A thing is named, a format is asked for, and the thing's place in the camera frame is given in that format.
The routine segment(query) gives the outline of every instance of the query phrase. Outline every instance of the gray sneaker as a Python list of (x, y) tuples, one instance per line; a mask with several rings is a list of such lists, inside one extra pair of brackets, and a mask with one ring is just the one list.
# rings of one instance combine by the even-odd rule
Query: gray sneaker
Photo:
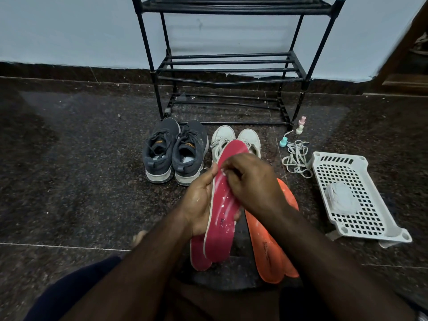
[(142, 149), (142, 161), (150, 182), (164, 183), (173, 178), (171, 158), (179, 133), (180, 125), (169, 117), (161, 121), (146, 140)]
[(183, 127), (173, 149), (173, 167), (178, 184), (188, 186), (199, 177), (209, 145), (207, 131), (200, 122), (193, 119)]

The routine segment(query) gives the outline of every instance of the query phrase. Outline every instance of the wooden door frame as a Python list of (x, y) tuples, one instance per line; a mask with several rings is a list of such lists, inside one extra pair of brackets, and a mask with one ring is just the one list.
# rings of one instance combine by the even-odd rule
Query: wooden door frame
[(379, 70), (377, 76), (370, 84), (371, 91), (380, 92), (389, 89), (388, 86), (383, 86), (383, 82), (387, 79), (388, 75), (394, 73), (400, 62), (406, 56), (408, 50), (413, 46), (416, 39), (422, 36), (428, 24), (428, 0), (419, 10), (418, 14), (412, 20), (412, 23), (406, 35), (398, 44), (397, 48), (389, 56), (385, 64)]

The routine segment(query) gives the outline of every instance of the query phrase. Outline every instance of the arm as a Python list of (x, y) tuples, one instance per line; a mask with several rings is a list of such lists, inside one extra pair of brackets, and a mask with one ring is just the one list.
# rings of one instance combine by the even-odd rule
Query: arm
[(184, 198), (62, 321), (153, 320), (184, 245), (206, 231), (217, 165), (197, 178)]
[(415, 319), (414, 311), (393, 291), (369, 277), (288, 205), (269, 164), (252, 154), (239, 154), (222, 168), (233, 194), (263, 224), (338, 320)]

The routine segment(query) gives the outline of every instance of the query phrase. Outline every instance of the plastic basket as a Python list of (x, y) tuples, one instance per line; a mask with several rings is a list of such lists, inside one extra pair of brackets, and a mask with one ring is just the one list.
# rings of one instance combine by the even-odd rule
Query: plastic basket
[[(312, 168), (321, 191), (328, 218), (339, 236), (380, 240), (386, 248), (400, 242), (412, 242), (409, 232), (397, 226), (383, 202), (370, 175), (365, 157), (327, 152), (314, 152)], [(333, 214), (325, 196), (329, 183), (344, 182), (360, 203), (360, 210), (353, 215)]]

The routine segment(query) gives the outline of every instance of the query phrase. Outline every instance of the forearm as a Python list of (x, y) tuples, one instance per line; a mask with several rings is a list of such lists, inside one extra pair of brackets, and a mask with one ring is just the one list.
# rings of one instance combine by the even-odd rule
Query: forearm
[(286, 206), (260, 221), (311, 282), (338, 320), (413, 321), (415, 314), (389, 288)]
[(62, 318), (63, 321), (153, 320), (165, 284), (191, 237), (175, 209)]

